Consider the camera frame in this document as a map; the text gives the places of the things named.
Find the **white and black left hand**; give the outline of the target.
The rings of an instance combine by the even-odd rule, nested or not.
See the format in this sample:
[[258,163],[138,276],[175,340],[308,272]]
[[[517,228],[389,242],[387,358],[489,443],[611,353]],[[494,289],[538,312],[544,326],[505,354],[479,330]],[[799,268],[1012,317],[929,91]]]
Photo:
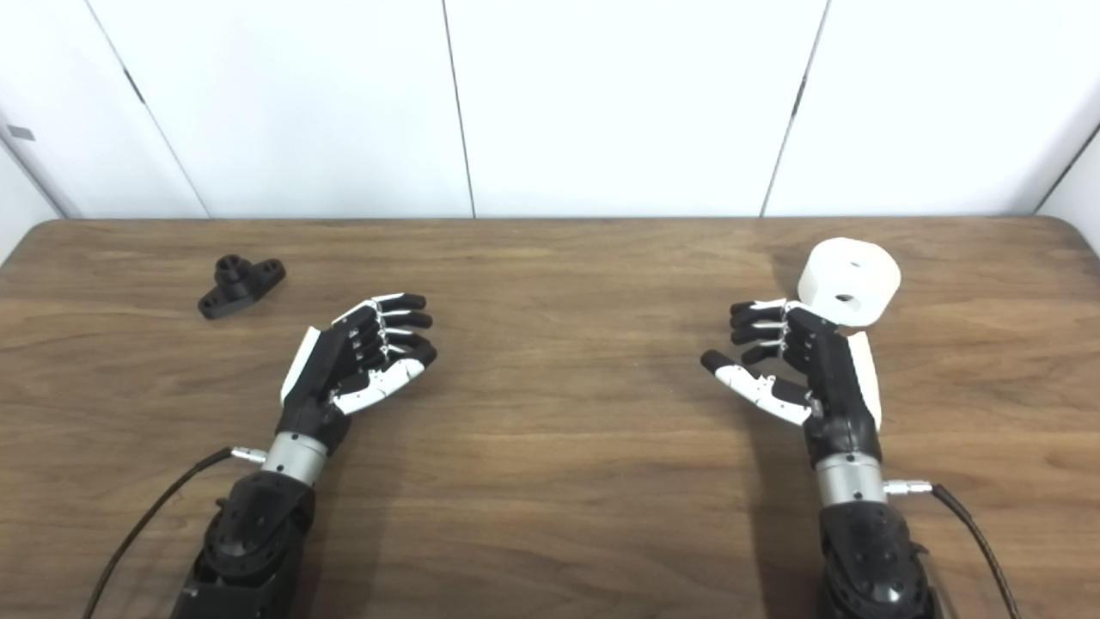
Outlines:
[[314,439],[331,456],[351,418],[388,399],[437,360],[424,338],[433,320],[413,292],[369,297],[330,327],[308,328],[280,388],[278,435]]

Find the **white and black right hand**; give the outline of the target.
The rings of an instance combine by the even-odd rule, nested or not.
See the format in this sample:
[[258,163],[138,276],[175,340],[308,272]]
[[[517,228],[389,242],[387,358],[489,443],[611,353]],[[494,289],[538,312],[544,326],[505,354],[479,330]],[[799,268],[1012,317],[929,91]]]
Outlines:
[[732,344],[746,352],[732,360],[710,349],[700,365],[758,410],[800,425],[810,465],[831,456],[883,461],[881,407],[867,393],[873,360],[862,334],[847,336],[787,298],[734,303],[728,322]]

